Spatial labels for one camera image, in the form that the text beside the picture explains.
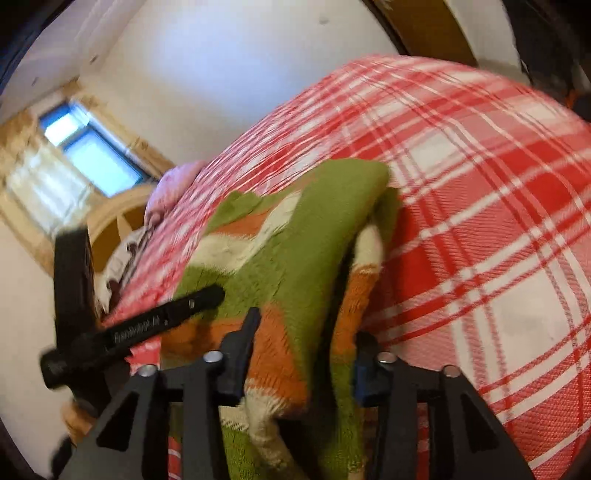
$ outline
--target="window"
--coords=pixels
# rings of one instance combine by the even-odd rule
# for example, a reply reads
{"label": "window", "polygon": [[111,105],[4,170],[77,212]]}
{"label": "window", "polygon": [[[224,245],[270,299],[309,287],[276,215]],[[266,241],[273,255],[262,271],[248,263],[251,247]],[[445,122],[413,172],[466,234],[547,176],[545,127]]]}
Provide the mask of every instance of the window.
{"label": "window", "polygon": [[151,180],[78,106],[60,105],[42,116],[40,125],[47,139],[107,197]]}

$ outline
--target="bed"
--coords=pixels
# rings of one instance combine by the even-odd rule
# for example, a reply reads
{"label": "bed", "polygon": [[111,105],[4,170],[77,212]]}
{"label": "bed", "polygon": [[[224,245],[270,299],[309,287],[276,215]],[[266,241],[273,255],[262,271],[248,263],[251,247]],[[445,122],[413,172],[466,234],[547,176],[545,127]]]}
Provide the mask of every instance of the bed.
{"label": "bed", "polygon": [[364,328],[412,364],[460,366],[537,479],[560,478],[591,424],[591,132],[493,74],[370,57],[279,106],[184,192],[108,322],[172,297],[229,192],[276,192],[346,157],[387,163],[404,204]]}

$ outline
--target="orange stripe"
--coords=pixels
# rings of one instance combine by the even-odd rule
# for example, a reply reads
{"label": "orange stripe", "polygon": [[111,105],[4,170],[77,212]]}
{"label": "orange stripe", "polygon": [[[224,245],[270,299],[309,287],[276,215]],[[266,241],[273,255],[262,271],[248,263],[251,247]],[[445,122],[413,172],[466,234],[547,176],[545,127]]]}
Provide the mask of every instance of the orange stripe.
{"label": "orange stripe", "polygon": [[351,273],[336,319],[335,332],[330,344],[331,355],[355,353],[355,335],[359,331],[363,313],[369,303],[369,295],[378,277],[378,273],[365,273],[364,270]]}
{"label": "orange stripe", "polygon": [[264,212],[256,213],[254,215],[246,215],[235,222],[222,225],[212,233],[225,233],[227,235],[235,236],[255,236],[261,230],[262,224],[265,223],[269,213],[271,213],[275,207],[276,205]]}
{"label": "orange stripe", "polygon": [[261,310],[248,378],[253,387],[271,390],[296,410],[306,405],[306,383],[296,367],[283,312],[276,305],[268,304]]}
{"label": "orange stripe", "polygon": [[161,351],[193,361],[219,347],[223,337],[238,330],[244,317],[216,320],[212,323],[186,322],[162,335]]}

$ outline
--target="pillow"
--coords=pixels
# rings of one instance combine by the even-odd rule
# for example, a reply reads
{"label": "pillow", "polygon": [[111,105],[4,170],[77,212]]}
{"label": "pillow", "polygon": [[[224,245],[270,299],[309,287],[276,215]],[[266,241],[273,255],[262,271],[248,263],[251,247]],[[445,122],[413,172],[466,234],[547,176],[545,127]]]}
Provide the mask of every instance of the pillow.
{"label": "pillow", "polygon": [[95,298],[103,312],[109,313],[119,301],[150,236],[151,230],[145,226],[131,232],[115,249],[105,269],[95,274]]}

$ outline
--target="ceiling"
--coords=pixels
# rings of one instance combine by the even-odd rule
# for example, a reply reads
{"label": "ceiling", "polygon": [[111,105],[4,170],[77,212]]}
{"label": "ceiling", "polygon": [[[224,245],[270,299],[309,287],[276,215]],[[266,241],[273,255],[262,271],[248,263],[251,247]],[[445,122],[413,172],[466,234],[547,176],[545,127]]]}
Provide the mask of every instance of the ceiling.
{"label": "ceiling", "polygon": [[0,123],[82,74],[99,70],[145,0],[76,0],[37,38],[0,96]]}

